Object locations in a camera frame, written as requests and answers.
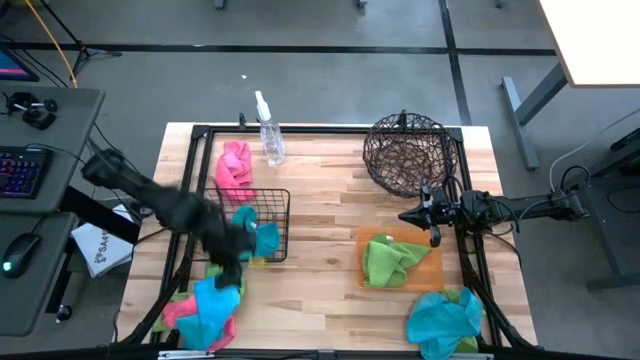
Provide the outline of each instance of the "orange cutting board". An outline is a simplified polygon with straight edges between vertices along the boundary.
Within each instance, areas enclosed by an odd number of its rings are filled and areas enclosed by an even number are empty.
[[[397,242],[406,242],[430,247],[431,235],[428,231],[422,231],[417,227],[375,227],[360,226],[357,231],[357,256],[358,256],[358,284],[364,286],[364,270],[362,269],[362,254],[367,244],[377,234],[386,234]],[[407,271],[407,282],[400,287],[369,288],[388,289],[411,292],[429,292],[444,290],[444,275],[442,272],[442,251],[439,247],[431,251],[418,263]]]

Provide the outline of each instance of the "blue towel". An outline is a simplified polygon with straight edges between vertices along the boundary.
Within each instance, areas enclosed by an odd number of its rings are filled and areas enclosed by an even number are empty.
[[[278,225],[269,223],[256,228],[256,211],[250,206],[239,208],[231,217],[231,223],[242,225],[247,231],[256,233],[256,252],[254,255],[250,251],[240,254],[240,260],[249,260],[252,256],[265,257],[273,254],[280,246],[280,230]]]
[[[422,357],[448,359],[463,337],[480,334],[482,304],[465,288],[458,303],[438,292],[429,293],[416,302],[407,322],[407,340],[420,344]]]
[[[240,304],[237,286],[216,289],[215,278],[200,280],[194,285],[198,314],[180,318],[176,326],[191,350],[206,350],[223,337],[224,324]]]

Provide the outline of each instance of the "wire basket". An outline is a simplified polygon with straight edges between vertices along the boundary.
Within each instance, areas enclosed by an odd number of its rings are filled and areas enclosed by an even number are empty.
[[[402,111],[375,123],[362,159],[373,181],[403,198],[423,185],[440,188],[456,168],[455,143],[444,126],[427,116]]]
[[[228,221],[242,206],[251,206],[257,215],[256,225],[278,225],[280,246],[267,262],[282,262],[287,258],[289,243],[289,204],[291,194],[285,189],[205,189],[205,196],[222,206]]]

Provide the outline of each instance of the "keyboard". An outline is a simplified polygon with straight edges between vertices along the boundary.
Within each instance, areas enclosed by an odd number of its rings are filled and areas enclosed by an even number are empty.
[[[52,151],[0,146],[0,198],[35,199]]]

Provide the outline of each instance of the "wooden table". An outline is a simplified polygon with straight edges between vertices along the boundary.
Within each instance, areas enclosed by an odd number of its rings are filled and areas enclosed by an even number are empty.
[[[167,125],[154,175],[158,183],[179,184],[192,126]],[[474,188],[501,194],[488,129],[463,127],[462,132]],[[406,342],[405,322],[422,294],[360,287],[355,232],[361,225],[410,226],[397,215],[417,201],[389,195],[373,183],[362,161],[363,135],[284,134],[284,139],[284,164],[269,167],[257,134],[215,135],[210,169],[215,169],[224,141],[246,141],[252,152],[253,186],[291,192],[288,257],[246,272],[247,292],[237,311],[238,336],[229,348],[416,350],[417,345]],[[158,228],[155,219],[145,220],[140,235]],[[450,228],[441,231],[446,287],[460,289],[455,236]],[[136,247],[118,319],[123,336],[158,296],[168,241],[169,233],[164,232]],[[535,343],[516,255],[487,239],[486,256],[496,302],[524,338]],[[203,263],[194,262],[192,280],[203,275]]]
[[[640,85],[640,2],[538,0],[560,62],[521,100],[510,76],[502,78],[527,170],[540,165],[526,125],[567,84],[575,88]]]

